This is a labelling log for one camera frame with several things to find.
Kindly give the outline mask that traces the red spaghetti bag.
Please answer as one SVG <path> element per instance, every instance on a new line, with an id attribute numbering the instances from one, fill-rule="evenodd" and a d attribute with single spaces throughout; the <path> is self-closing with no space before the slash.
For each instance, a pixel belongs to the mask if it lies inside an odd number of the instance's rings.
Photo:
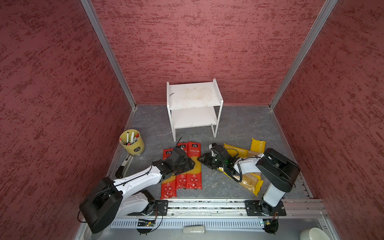
<path id="1" fill-rule="evenodd" d="M 173 149 L 163 150 L 163 160 L 171 156 Z M 172 175 L 169 179 L 162 181 L 161 199 L 177 197 L 176 176 Z"/>
<path id="2" fill-rule="evenodd" d="M 198 161 L 198 158 L 201 157 L 201 144 L 200 143 L 194 143 L 194 142 L 188 142 L 187 155 L 195 163 L 195 166 L 192 170 L 187 172 L 186 188 L 187 189 L 201 190 L 203 188 L 202 168 L 201 168 L 201 163 Z"/>
<path id="3" fill-rule="evenodd" d="M 188 143 L 178 143 L 178 146 L 181 147 L 186 153 L 188 153 Z M 176 176 L 176 189 L 185 189 L 187 184 L 187 175 L 183 173 Z"/>

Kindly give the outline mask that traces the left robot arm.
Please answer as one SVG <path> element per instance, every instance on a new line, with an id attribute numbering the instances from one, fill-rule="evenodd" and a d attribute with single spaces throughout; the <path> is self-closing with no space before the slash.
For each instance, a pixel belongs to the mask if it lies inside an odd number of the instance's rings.
<path id="1" fill-rule="evenodd" d="M 80 213 L 93 234 L 102 232 L 116 217 L 151 214 L 156 209 L 155 199 L 146 188 L 194 167 L 195 162 L 177 146 L 168 158 L 152 162 L 139 173 L 122 179 L 105 177 L 100 180 L 80 204 Z"/>

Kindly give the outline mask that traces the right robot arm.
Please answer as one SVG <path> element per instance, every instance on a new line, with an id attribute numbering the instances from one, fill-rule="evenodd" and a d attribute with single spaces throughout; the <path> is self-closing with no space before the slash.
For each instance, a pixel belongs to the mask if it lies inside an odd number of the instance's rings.
<path id="1" fill-rule="evenodd" d="M 237 183 L 242 183 L 246 174 L 261 174 L 269 182 L 267 191 L 255 208 L 249 208 L 258 215 L 272 216 L 283 210 L 282 199 L 294 188 L 300 167 L 289 158 L 272 148 L 254 156 L 241 157 L 237 149 L 226 149 L 213 143 L 210 153 L 198 158 L 206 167 L 225 173 Z"/>

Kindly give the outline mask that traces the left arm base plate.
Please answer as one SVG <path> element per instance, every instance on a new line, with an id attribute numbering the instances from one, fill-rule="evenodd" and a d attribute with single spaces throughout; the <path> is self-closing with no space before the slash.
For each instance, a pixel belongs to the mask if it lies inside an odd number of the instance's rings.
<path id="1" fill-rule="evenodd" d="M 150 202 L 149 205 L 140 213 L 131 213 L 129 216 L 160 216 L 165 217 L 168 212 L 168 200 L 155 200 Z"/>

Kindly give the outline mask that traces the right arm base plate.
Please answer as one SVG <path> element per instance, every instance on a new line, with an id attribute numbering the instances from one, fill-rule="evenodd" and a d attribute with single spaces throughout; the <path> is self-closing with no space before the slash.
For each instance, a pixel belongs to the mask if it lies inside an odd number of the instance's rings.
<path id="1" fill-rule="evenodd" d="M 249 217 L 285 217 L 287 215 L 282 201 L 279 201 L 275 207 L 264 200 L 245 200 L 244 203 Z"/>

